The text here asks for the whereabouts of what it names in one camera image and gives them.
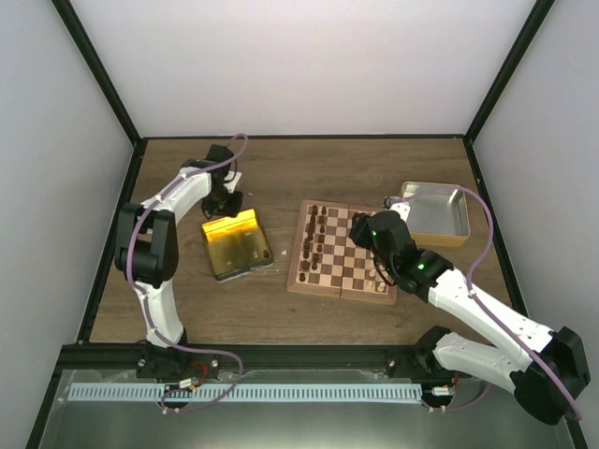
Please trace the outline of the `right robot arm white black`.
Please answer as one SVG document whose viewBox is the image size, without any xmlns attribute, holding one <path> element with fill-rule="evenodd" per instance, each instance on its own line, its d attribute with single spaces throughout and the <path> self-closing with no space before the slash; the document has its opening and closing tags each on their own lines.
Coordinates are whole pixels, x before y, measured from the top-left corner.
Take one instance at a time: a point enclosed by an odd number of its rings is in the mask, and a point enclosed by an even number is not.
<svg viewBox="0 0 599 449">
<path fill-rule="evenodd" d="M 373 253 L 393 285 L 450 313 L 486 339 L 481 344 L 443 331 L 416 352 L 418 370 L 435 377 L 459 371 L 498 386 L 538 421 L 579 420 L 577 398 L 591 376 L 581 337 L 554 330 L 505 306 L 440 254 L 420 249 L 395 210 L 358 212 L 349 238 Z"/>
</svg>

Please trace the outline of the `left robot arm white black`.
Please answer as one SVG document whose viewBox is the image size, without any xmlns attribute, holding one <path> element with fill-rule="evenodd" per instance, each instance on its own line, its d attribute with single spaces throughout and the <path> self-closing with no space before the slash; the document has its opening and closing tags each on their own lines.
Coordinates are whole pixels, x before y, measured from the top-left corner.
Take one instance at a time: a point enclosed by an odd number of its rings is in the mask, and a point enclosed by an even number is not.
<svg viewBox="0 0 599 449">
<path fill-rule="evenodd" d="M 183 163 L 172 181 L 140 203 L 127 203 L 118 213 L 114 266 L 138 297 L 146 340 L 163 347 L 158 366 L 169 377 L 190 370 L 190 353 L 178 346 L 184 326 L 177 313 L 172 278 L 179 265 L 177 225 L 196 205 L 208 218 L 236 217 L 243 194 L 241 173 L 227 145 L 211 145 L 202 159 Z"/>
</svg>

